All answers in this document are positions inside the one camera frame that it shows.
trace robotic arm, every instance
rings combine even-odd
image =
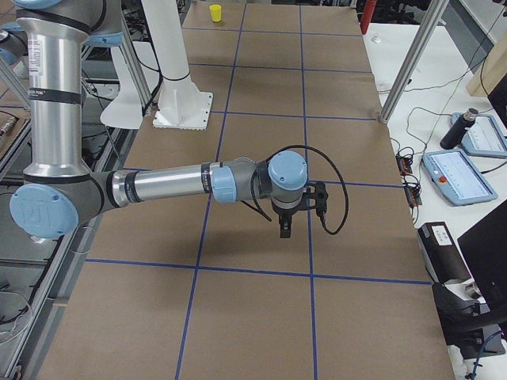
[[[28,36],[32,164],[11,198],[14,221],[27,233],[57,238],[91,218],[130,203],[212,193],[224,203],[271,198],[280,236],[292,216],[326,213],[323,183],[307,183],[307,163],[282,150],[266,161],[239,158],[172,169],[92,173],[81,158],[81,47],[121,43],[120,0],[14,0]]]

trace brown cardboard surface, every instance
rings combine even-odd
[[[125,167],[163,169],[214,161],[223,115],[211,114],[206,131],[155,128],[145,119]]]
[[[292,237],[279,238],[278,218],[270,202],[261,202],[268,222],[245,205],[213,202],[201,263],[204,266],[308,273],[307,216],[292,219]]]
[[[181,376],[313,378],[309,279],[200,272]]]
[[[366,120],[307,120],[308,144],[326,152],[347,182],[396,184],[401,180],[385,125]],[[309,153],[314,180],[339,181],[329,163]]]
[[[294,144],[304,144],[303,118],[227,115],[219,158],[227,161],[248,157],[261,161]]]
[[[371,72],[362,36],[304,35],[304,68]]]
[[[301,37],[288,33],[243,32],[239,66],[301,68]]]
[[[302,6],[303,33],[360,36],[356,10],[349,7]]]
[[[247,4],[243,30],[299,32],[299,10],[295,6]]]
[[[320,379],[454,378],[431,287],[315,279],[315,316]]]
[[[90,257],[194,265],[207,196],[131,204],[104,216]]]
[[[302,116],[301,71],[236,68],[229,111]]]
[[[232,4],[223,2],[212,2],[212,4],[220,4],[222,6],[222,20],[213,22],[209,11],[211,2],[194,2],[189,9],[184,28],[197,29],[234,29],[239,30],[241,19],[243,17],[244,4]]]
[[[349,219],[339,235],[326,234],[312,214],[314,272],[429,281],[403,190],[351,185],[347,189]],[[327,191],[327,226],[334,230],[343,215],[343,195],[337,184],[328,184]]]
[[[305,71],[307,116],[375,119],[380,101],[373,74]]]
[[[191,65],[192,80],[200,91],[213,93],[212,112],[225,111],[232,67]]]
[[[9,1],[0,2],[0,13],[7,13],[14,7],[14,4]]]
[[[192,271],[87,263],[39,380],[172,378]]]
[[[183,30],[189,63],[232,66],[238,38],[227,30]]]

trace black bottle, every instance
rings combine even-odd
[[[461,143],[465,133],[475,124],[475,118],[478,111],[475,108],[469,108],[458,120],[452,125],[449,132],[440,141],[440,146],[444,149],[452,149]]]

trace electronic device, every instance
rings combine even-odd
[[[461,113],[453,113],[451,122],[455,123]],[[465,134],[461,146],[472,156],[507,158],[507,139],[492,115],[478,114],[475,124]]]
[[[445,222],[423,224],[418,230],[425,265],[433,281],[463,283],[471,278]]]
[[[433,183],[454,206],[498,198],[486,178],[461,149],[425,153],[422,162]]]
[[[496,321],[507,332],[507,201],[458,238],[458,244]]]

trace black band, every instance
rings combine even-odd
[[[137,176],[137,173],[139,172],[130,172],[125,177],[125,195],[127,196],[128,201],[131,203],[143,202],[135,190],[135,176]]]
[[[211,165],[211,162],[207,162],[200,166],[200,181],[203,183],[203,189],[206,194],[212,192]]]
[[[67,103],[69,105],[80,105],[81,94],[69,93],[58,89],[29,88],[29,99],[31,101],[52,101],[55,103]]]
[[[178,78],[178,79],[171,79],[171,78],[168,78],[168,77],[164,77],[164,79],[167,79],[168,81],[172,81],[172,82],[178,82],[178,81],[182,81],[183,79],[186,79],[188,76],[190,75],[190,71],[188,74],[186,74],[186,76],[184,77],[181,77],[181,78]]]
[[[101,16],[98,18],[98,21],[95,23],[95,25],[91,27],[92,32],[100,28],[100,26],[104,22],[105,15],[107,14],[107,12],[108,12],[108,2],[107,0],[102,0]]]
[[[37,177],[24,174],[25,181],[32,182],[33,184],[78,184],[90,180],[90,175],[78,177]]]
[[[257,166],[257,178],[259,180],[259,197],[268,198],[273,191],[271,184],[271,177],[269,176],[268,163],[266,161],[260,161],[256,163]]]
[[[74,20],[69,17],[60,16],[58,14],[44,12],[43,10],[38,9],[18,9],[16,11],[16,18],[36,18],[38,20],[55,22],[57,24],[62,24],[66,26],[70,26],[71,28],[75,28],[77,30],[81,30],[86,34],[90,34],[90,26],[82,23],[81,21]]]
[[[108,179],[107,181],[105,182],[106,183],[106,186],[105,186],[105,193],[108,195],[108,200],[109,202],[115,207],[115,208],[120,208],[121,206],[116,202],[116,199],[114,199],[114,195],[112,193],[112,179],[114,178],[114,173],[115,172],[111,172],[110,174],[108,174]]]
[[[97,190],[98,190],[99,194],[101,195],[101,207],[98,209],[98,214],[100,214],[102,212],[102,209],[104,208],[104,201],[105,201],[104,192],[102,191],[101,185],[97,182],[97,180],[95,178],[90,176],[90,181],[92,181],[92,183],[97,187]]]

